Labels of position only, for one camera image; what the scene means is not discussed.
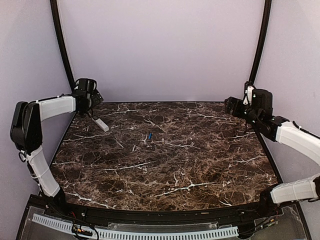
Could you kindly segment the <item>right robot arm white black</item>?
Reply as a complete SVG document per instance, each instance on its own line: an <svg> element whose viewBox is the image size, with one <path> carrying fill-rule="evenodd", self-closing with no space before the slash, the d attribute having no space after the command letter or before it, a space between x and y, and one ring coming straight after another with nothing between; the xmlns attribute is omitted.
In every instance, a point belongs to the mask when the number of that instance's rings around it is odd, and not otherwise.
<svg viewBox="0 0 320 240"><path fill-rule="evenodd" d="M256 131L267 139L288 146L310 158L316 164L320 162L319 136L303 129L295 121L273 115L273 94L265 89L245 84L242 99L228 97L224 100L225 112L233 117L244 119ZM274 210L275 204L291 201L317 201L320 198L320 176L281 183L264 191L266 198L255 205L255 213L266 217Z"/></svg>

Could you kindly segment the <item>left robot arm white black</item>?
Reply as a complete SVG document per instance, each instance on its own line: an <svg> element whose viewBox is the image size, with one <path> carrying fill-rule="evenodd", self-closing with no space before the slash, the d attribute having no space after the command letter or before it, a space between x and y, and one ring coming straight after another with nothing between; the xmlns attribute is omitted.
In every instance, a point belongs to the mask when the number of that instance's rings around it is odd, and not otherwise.
<svg viewBox="0 0 320 240"><path fill-rule="evenodd" d="M20 160L26 163L31 177L45 196L55 198L62 194L62 190L44 156L42 122L64 114L88 114L102 101L97 81L80 78L71 94L16 104L10 139L19 151Z"/></svg>

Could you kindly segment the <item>white remote control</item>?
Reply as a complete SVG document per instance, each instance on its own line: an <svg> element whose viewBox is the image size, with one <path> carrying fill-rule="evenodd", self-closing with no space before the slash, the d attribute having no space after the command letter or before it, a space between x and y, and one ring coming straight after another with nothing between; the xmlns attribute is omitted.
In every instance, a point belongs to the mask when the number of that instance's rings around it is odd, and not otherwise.
<svg viewBox="0 0 320 240"><path fill-rule="evenodd" d="M109 130L109 126L101 120L98 116L94 115L91 117L91 119L104 131L107 132Z"/></svg>

